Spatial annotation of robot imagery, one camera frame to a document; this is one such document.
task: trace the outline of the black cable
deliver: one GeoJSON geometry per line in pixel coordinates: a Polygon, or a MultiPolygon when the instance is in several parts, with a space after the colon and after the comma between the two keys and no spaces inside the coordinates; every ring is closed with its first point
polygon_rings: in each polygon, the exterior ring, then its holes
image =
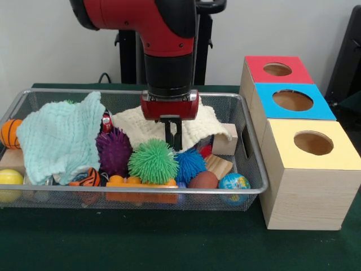
{"type": "Polygon", "coordinates": [[[107,74],[106,72],[102,73],[102,75],[99,78],[98,84],[100,84],[102,82],[104,76],[108,79],[108,83],[111,84],[112,80],[111,80],[109,74],[107,74]]]}

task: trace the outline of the yellow box lid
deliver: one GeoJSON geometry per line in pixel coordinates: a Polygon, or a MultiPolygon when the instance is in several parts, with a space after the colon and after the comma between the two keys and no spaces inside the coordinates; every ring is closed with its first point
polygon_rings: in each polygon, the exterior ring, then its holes
{"type": "Polygon", "coordinates": [[[285,168],[361,170],[361,158],[337,121],[268,122],[285,168]]]}

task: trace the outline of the round hole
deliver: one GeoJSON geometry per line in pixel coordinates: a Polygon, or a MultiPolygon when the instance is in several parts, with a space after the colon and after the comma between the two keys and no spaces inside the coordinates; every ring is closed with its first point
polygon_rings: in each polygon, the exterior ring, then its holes
{"type": "Polygon", "coordinates": [[[315,131],[303,131],[297,133],[293,141],[298,148],[309,154],[325,155],[333,150],[332,140],[326,135],[315,131]]]}
{"type": "Polygon", "coordinates": [[[280,107],[292,111],[306,111],[312,108],[314,101],[301,92],[284,89],[273,94],[273,100],[280,107]]]}
{"type": "Polygon", "coordinates": [[[270,75],[274,76],[286,76],[292,73],[289,66],[281,63],[269,63],[263,67],[263,70],[270,75]]]}

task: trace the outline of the red box lid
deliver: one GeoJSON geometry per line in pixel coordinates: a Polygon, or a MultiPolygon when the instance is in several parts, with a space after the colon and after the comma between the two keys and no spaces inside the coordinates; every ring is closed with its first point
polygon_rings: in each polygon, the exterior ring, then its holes
{"type": "Polygon", "coordinates": [[[246,56],[245,58],[255,83],[314,84],[306,67],[297,56],[246,56]]]}

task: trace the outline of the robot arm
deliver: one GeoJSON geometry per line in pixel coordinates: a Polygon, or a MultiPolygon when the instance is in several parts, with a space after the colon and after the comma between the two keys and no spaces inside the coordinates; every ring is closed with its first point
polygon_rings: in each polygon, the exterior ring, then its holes
{"type": "Polygon", "coordinates": [[[194,119],[198,92],[191,90],[195,0],[70,0],[88,29],[135,30],[144,47],[148,91],[142,95],[147,120],[165,123],[166,141],[182,148],[181,121],[194,119]],[[177,134],[170,134],[170,122],[177,134]]]}

